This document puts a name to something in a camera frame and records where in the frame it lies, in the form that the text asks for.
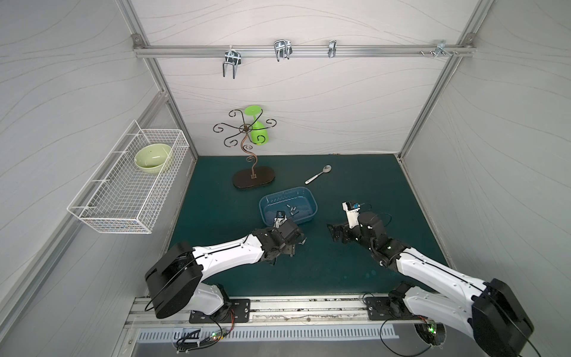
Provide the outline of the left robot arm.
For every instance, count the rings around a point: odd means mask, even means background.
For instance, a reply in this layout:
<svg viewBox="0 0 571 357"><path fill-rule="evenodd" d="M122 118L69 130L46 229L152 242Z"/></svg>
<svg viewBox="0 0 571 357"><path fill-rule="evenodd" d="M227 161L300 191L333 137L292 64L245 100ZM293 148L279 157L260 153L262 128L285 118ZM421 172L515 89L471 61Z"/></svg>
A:
<svg viewBox="0 0 571 357"><path fill-rule="evenodd" d="M169 318L185 307L205 315L227 309L229 300L222 288L205 281L227 270L261 262L275 262L279 256L294 255L305 234L292 220L277 227L257 229L243 238L210 246L180 242L170 248L144 275L152 310L157 319Z"/></svg>

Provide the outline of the blue plastic storage box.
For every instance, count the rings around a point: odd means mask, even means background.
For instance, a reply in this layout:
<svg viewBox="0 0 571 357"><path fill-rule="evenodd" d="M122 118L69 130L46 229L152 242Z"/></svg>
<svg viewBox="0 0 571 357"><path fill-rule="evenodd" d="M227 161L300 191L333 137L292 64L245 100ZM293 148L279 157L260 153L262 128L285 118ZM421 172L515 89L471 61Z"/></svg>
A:
<svg viewBox="0 0 571 357"><path fill-rule="evenodd" d="M259 209L266 226L273 226L278 211L283 211L288 220L300 225L314 219L318 204L311 190L294 187L263 196Z"/></svg>

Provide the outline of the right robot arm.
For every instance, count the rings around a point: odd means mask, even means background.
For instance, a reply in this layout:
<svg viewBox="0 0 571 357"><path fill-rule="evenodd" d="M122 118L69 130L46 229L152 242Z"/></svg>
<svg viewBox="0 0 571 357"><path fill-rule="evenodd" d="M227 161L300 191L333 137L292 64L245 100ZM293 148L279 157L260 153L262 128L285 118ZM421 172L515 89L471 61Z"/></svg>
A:
<svg viewBox="0 0 571 357"><path fill-rule="evenodd" d="M390 293L395 318L429 318L468 337L488 356L519 356L535 328L511 287L455 271L388 235L373 212L351 207L344 224L327 226L336 242L357 242L386 269L413 278L430 292L403 283Z"/></svg>

